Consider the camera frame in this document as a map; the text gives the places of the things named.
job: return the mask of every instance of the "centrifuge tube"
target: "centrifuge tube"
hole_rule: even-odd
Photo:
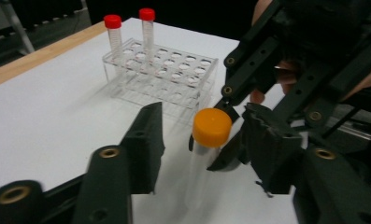
[[[116,64],[121,62],[121,17],[118,15],[106,15],[104,17],[112,53],[112,61]]]
[[[155,11],[152,8],[141,8],[139,18],[142,20],[143,47],[145,53],[145,62],[147,65],[153,64],[153,21],[155,20]]]
[[[231,127],[230,117],[217,108],[202,109],[194,116],[193,150],[185,194],[185,204],[189,209],[197,209],[201,205],[212,174],[207,167],[228,140]]]

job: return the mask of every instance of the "table surface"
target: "table surface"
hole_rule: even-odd
[[[238,42],[155,23],[155,44],[218,58],[210,105],[220,97],[222,60]],[[102,57],[104,24],[54,43],[0,68],[0,187],[32,179],[44,190],[84,174],[99,147],[117,145],[139,107],[109,97]],[[142,40],[141,21],[122,24],[122,39]],[[264,105],[282,96],[273,88]],[[238,129],[235,123],[233,133]],[[214,172],[200,209],[184,204],[192,127],[164,119],[162,167],[154,195],[133,195],[134,223],[296,223],[291,195],[268,198],[249,165]]]

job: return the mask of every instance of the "clear acrylic rack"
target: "clear acrylic rack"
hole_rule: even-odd
[[[111,97],[141,106],[162,102],[165,116],[191,123],[210,100],[218,59],[158,45],[153,55],[153,63],[146,62],[143,42],[133,38],[123,43],[120,58],[104,55]]]

